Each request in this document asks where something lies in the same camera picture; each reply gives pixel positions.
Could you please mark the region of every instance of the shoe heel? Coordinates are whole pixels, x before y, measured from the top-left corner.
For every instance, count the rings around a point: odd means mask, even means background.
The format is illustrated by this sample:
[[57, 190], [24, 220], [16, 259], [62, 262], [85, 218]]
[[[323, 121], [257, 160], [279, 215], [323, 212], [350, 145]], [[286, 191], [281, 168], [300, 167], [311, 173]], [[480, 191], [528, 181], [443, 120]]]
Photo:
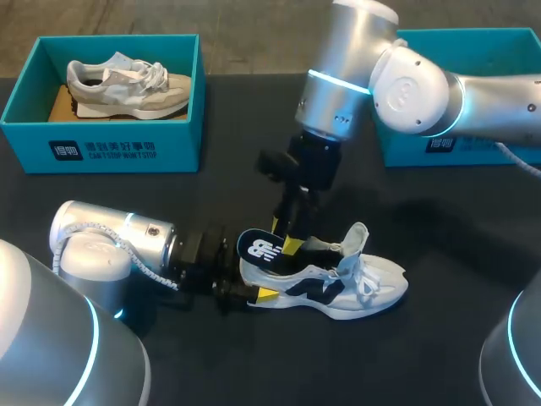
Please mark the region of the shoe heel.
[[111, 117], [111, 114], [103, 111], [104, 106], [82, 104], [77, 105], [77, 117], [79, 118], [104, 118]]

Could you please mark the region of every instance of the new balance logo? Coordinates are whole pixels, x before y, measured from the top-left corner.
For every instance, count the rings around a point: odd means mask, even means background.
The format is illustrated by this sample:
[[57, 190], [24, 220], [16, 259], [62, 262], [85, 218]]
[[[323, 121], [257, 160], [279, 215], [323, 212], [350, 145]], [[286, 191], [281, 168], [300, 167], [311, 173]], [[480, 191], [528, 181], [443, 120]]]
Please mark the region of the new balance logo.
[[255, 256], [256, 258], [261, 258], [267, 262], [271, 262], [278, 254], [281, 253], [281, 247], [273, 245], [263, 239], [256, 239], [254, 244], [248, 248], [248, 253]]
[[344, 284], [340, 279], [327, 286], [323, 290], [324, 281], [321, 279], [304, 279], [295, 286], [289, 288], [286, 294], [290, 296], [300, 296], [306, 294], [306, 299], [319, 302], [325, 306], [330, 305], [336, 296], [344, 290]]

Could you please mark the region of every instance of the shoe box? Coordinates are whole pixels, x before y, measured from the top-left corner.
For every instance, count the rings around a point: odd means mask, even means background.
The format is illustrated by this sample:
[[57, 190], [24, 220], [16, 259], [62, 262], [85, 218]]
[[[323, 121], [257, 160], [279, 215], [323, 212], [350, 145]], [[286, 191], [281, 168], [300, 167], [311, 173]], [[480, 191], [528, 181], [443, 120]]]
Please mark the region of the shoe box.
[[[506, 76], [541, 73], [539, 39], [528, 28], [399, 30], [398, 36], [416, 52], [457, 74]], [[387, 167], [512, 163], [492, 141], [400, 134], [387, 128], [375, 112], [372, 115]], [[511, 149], [526, 162], [541, 163], [541, 149]]]
[[[159, 120], [77, 118], [68, 63], [103, 63], [115, 52], [190, 76], [188, 106]], [[199, 168], [204, 109], [197, 35], [48, 36], [37, 39], [0, 126], [26, 173], [192, 173]]]

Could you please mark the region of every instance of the logo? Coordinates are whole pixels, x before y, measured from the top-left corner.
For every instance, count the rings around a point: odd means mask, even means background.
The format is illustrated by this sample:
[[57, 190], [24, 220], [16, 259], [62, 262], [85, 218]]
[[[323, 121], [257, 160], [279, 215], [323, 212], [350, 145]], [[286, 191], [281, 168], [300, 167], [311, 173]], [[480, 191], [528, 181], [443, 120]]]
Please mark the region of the logo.
[[98, 251], [103, 252], [105, 254], [112, 254], [116, 251], [116, 248], [112, 245], [105, 244], [105, 243], [86, 243], [85, 248], [90, 251]]
[[387, 103], [393, 110], [401, 112], [418, 93], [418, 84], [412, 78], [400, 78], [388, 90]]
[[456, 138], [433, 138], [426, 145], [426, 153], [452, 152], [455, 147]]
[[271, 260], [281, 253], [281, 247], [273, 247], [271, 243], [263, 239], [256, 239], [254, 244], [248, 248], [248, 253], [256, 258], [263, 257], [265, 261], [271, 262]]
[[286, 294], [290, 296], [300, 296], [306, 294], [306, 299], [319, 302], [325, 306], [330, 305], [336, 296], [342, 293], [344, 290], [344, 284], [340, 279], [333, 282], [331, 285], [323, 290], [323, 284], [325, 281], [322, 279], [304, 279], [297, 283], [292, 288], [286, 291]]
[[57, 161], [82, 161], [83, 156], [75, 141], [49, 141], [52, 154]]

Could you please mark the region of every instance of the beige sneaker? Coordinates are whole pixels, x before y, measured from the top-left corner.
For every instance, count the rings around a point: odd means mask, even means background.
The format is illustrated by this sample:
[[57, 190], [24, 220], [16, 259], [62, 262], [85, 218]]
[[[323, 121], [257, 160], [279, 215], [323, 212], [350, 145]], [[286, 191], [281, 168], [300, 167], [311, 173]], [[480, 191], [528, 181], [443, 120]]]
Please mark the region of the beige sneaker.
[[[99, 85], [84, 82], [101, 81]], [[141, 120], [163, 118], [189, 102], [192, 80], [169, 74], [160, 63], [133, 60], [120, 52], [99, 65], [72, 61], [68, 88], [80, 118], [128, 114]]]

